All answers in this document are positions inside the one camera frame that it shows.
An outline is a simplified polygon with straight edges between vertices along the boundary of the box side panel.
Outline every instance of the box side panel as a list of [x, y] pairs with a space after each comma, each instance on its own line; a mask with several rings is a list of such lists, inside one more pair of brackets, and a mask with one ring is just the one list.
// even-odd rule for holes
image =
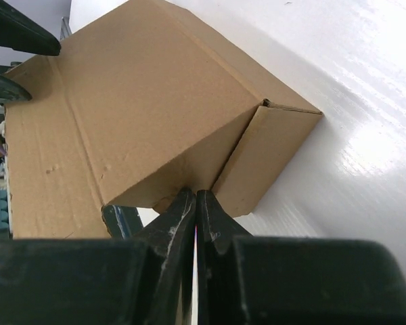
[[321, 114], [260, 106], [212, 190], [232, 217], [249, 214]]
[[214, 52], [220, 63], [237, 80], [248, 86], [251, 92], [260, 98], [268, 98], [280, 106], [295, 107], [297, 110], [319, 112], [294, 90], [273, 76], [249, 55], [228, 41], [223, 35], [195, 17], [186, 9], [177, 7], [163, 0], [154, 0], [166, 12], [183, 25], [186, 33], [200, 42], [206, 51]]
[[150, 0], [78, 31], [54, 60], [104, 202], [261, 101]]
[[72, 104], [51, 69], [37, 56], [8, 74], [34, 98], [9, 104], [5, 117], [14, 238], [109, 237]]
[[161, 213], [185, 186], [194, 192], [210, 189], [255, 112], [256, 108], [241, 114], [115, 198], [110, 204], [142, 204], [139, 206], [155, 207]]

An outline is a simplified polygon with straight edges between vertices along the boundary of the brown cardboard box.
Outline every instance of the brown cardboard box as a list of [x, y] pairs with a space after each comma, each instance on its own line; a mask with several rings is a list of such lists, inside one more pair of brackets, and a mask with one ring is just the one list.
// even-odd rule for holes
[[105, 204], [212, 188], [249, 213], [321, 113], [184, 9], [132, 0], [9, 74], [14, 236], [108, 236]]

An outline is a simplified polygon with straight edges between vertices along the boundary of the glossy white tabletop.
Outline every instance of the glossy white tabletop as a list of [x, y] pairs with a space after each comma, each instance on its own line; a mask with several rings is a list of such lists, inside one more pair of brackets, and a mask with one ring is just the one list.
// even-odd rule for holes
[[[71, 28], [103, 2], [73, 0]], [[406, 275], [406, 0], [174, 2], [325, 114], [238, 221], [260, 235], [376, 240]]]

